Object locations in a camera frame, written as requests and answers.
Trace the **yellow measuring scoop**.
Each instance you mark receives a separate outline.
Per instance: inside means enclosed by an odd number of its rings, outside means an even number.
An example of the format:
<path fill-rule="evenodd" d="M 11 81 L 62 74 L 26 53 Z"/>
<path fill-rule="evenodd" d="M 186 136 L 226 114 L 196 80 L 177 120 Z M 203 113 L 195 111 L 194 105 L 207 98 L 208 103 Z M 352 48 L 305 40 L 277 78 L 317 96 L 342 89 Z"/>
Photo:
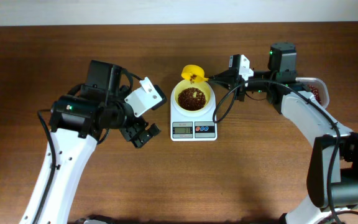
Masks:
<path fill-rule="evenodd" d="M 182 70 L 181 77 L 191 83 L 201 83 L 209 80 L 209 78 L 205 77 L 204 70 L 197 65 L 186 65 Z"/>

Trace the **red beans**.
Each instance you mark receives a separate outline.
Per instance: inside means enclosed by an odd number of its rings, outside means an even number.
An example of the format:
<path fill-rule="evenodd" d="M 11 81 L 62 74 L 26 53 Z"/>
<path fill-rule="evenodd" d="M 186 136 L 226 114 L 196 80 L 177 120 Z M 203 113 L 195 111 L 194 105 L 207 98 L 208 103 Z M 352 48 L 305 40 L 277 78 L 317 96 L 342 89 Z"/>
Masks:
<path fill-rule="evenodd" d="M 182 83 L 177 94 L 178 105 L 187 111 L 198 111 L 205 107 L 208 97 L 195 83 Z"/>

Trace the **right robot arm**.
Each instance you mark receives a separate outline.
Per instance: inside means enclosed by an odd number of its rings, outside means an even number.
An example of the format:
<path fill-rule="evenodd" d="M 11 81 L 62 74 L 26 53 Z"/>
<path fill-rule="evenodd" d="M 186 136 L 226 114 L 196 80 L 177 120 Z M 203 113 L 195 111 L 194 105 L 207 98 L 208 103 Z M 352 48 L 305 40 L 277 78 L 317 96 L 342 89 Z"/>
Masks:
<path fill-rule="evenodd" d="M 312 146 L 306 178 L 308 195 L 280 223 L 340 223 L 342 214 L 358 215 L 358 133 L 334 119 L 316 99 L 310 84 L 298 78 L 296 47 L 270 47 L 266 71 L 256 72 L 244 55 L 233 55 L 229 68 L 209 77 L 234 99 L 261 91 L 276 111 L 289 119 Z"/>

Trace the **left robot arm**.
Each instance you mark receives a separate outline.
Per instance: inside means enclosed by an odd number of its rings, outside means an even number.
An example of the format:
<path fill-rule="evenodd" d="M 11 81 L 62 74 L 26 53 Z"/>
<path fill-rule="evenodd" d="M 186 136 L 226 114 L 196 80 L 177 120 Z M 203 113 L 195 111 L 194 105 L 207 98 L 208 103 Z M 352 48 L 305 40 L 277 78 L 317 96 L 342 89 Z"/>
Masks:
<path fill-rule="evenodd" d="M 115 64 L 93 60 L 84 83 L 55 101 L 40 122 L 47 148 L 21 223 L 66 223 L 84 168 L 110 130 L 141 148 L 160 133 L 142 115 L 167 98 L 158 85 Z"/>

